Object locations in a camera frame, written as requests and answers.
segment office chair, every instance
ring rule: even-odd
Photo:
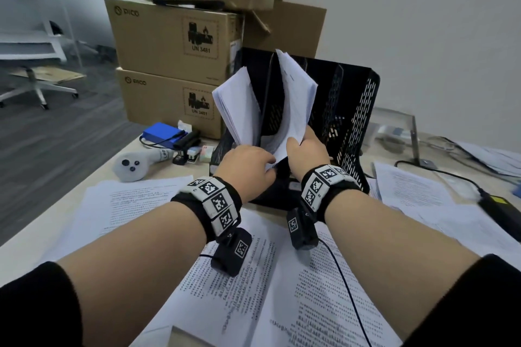
[[[5,61],[0,65],[22,67],[28,75],[26,84],[0,94],[0,107],[4,106],[6,99],[34,91],[40,100],[40,107],[48,110],[42,89],[68,92],[77,98],[78,92],[74,88],[38,81],[32,70],[32,67],[42,65],[41,60],[52,59],[53,63],[67,61],[59,38],[53,34],[49,19],[45,16],[43,0],[0,0],[0,7],[7,12],[0,14],[0,61]]]

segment white desk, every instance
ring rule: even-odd
[[[140,150],[140,148],[141,145],[136,139],[123,148],[120,153],[136,151]],[[420,153],[423,158],[433,160],[442,170],[458,172],[465,177],[473,179],[487,192],[505,197],[518,209],[521,209],[521,199],[511,194],[512,185],[460,165],[442,151],[422,146]],[[394,155],[387,152],[378,142],[375,142],[361,157],[361,164],[364,170],[371,174],[370,164],[373,161],[392,164],[398,159],[407,160],[411,157],[412,153],[410,149],[401,155]],[[83,199],[87,187],[94,186],[103,180],[117,179],[112,172],[114,158],[107,161],[93,174],[83,180],[82,183],[74,187],[63,198],[0,247],[0,285],[20,277],[34,267],[42,254],[54,244],[62,230],[72,219],[72,214]],[[400,167],[424,177],[441,180],[434,173],[417,167],[408,165],[401,165]],[[186,166],[176,166],[170,162],[163,162],[153,165],[147,178],[172,178],[187,175],[193,175],[194,178],[208,175],[208,164],[198,163],[195,165],[187,164]],[[457,202],[465,203],[465,200],[459,198],[453,191],[451,192]],[[251,204],[247,204],[246,206],[280,225],[285,225],[285,212],[283,211]],[[175,330],[173,332],[176,336],[170,338],[170,345],[191,347],[204,345],[182,332]]]

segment yellow sticker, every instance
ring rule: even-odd
[[[508,204],[508,202],[503,199],[503,198],[500,198],[499,196],[490,196],[492,198],[492,200],[494,200],[495,202],[498,202],[498,203],[503,203],[503,204]]]

